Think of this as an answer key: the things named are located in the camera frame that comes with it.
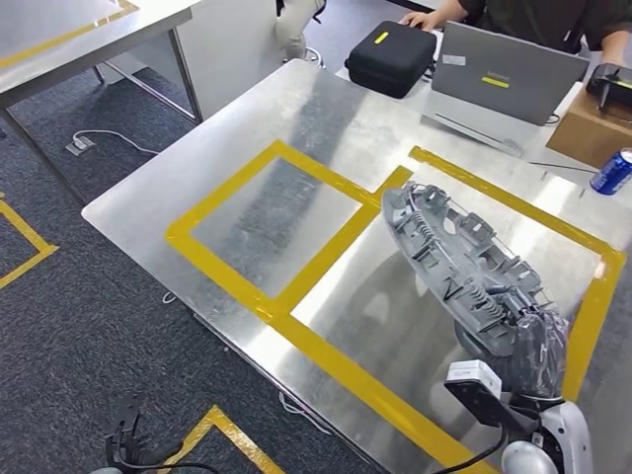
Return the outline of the person's right hand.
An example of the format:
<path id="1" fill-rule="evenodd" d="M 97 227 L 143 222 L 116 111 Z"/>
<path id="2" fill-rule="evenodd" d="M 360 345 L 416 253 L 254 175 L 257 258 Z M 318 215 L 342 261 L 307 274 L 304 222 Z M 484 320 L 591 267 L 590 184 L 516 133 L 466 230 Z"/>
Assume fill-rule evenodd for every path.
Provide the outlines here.
<path id="1" fill-rule="evenodd" d="M 400 25 L 407 26 L 409 28 L 417 28 L 425 32 L 430 32 L 435 29 L 441 18 L 438 11 L 433 11 L 430 13 L 424 12 L 409 12 L 402 17 Z"/>

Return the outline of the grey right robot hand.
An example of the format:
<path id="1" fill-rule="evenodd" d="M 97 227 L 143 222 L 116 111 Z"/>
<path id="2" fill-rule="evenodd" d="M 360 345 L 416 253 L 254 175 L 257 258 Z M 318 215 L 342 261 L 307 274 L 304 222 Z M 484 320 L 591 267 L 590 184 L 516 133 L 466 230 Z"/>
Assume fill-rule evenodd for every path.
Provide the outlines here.
<path id="1" fill-rule="evenodd" d="M 486 363 L 501 379 L 505 392 L 540 399 L 561 396 L 569 323 L 556 312 L 532 313 L 519 319 L 510 356 L 492 355 L 458 322 L 455 331 L 469 358 Z"/>

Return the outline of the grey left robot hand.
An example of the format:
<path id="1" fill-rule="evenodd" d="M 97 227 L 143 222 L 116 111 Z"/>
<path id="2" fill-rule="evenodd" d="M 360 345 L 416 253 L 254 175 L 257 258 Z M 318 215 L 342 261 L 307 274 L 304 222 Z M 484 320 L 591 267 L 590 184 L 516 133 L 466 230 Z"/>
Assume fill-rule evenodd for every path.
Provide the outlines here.
<path id="1" fill-rule="evenodd" d="M 138 464 L 144 466 L 163 465 L 171 456 L 177 454 L 183 445 L 182 441 L 178 441 L 163 443 L 150 448 L 146 447 L 139 455 Z"/>

